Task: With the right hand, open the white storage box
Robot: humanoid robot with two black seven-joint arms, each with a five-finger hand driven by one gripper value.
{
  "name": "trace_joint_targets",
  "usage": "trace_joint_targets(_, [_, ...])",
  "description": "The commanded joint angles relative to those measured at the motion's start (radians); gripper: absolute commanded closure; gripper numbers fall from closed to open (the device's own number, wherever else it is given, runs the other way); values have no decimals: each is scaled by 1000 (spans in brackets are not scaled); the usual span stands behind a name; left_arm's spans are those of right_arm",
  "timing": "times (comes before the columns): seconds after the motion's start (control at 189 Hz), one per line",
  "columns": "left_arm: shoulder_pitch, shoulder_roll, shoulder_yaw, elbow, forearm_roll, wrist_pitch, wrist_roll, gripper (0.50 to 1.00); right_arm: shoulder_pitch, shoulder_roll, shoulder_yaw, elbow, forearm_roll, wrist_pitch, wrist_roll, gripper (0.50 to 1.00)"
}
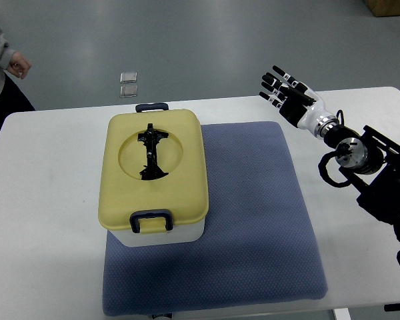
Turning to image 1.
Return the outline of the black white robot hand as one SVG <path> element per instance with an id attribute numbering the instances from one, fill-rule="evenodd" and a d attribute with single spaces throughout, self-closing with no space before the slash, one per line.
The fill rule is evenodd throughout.
<path id="1" fill-rule="evenodd" d="M 326 110 L 324 100 L 314 90 L 276 65 L 262 76 L 261 85 L 266 91 L 260 92 L 260 97 L 292 126 L 308 130 L 318 139 L 343 123 L 342 117 Z"/>

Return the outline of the person's bare hand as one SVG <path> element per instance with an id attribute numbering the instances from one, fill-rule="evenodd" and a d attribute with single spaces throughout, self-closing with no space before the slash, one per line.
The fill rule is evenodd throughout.
<path id="1" fill-rule="evenodd" d="M 11 57 L 11 60 L 6 70 L 18 79 L 26 78 L 31 69 L 31 62 L 20 52 L 16 51 Z"/>

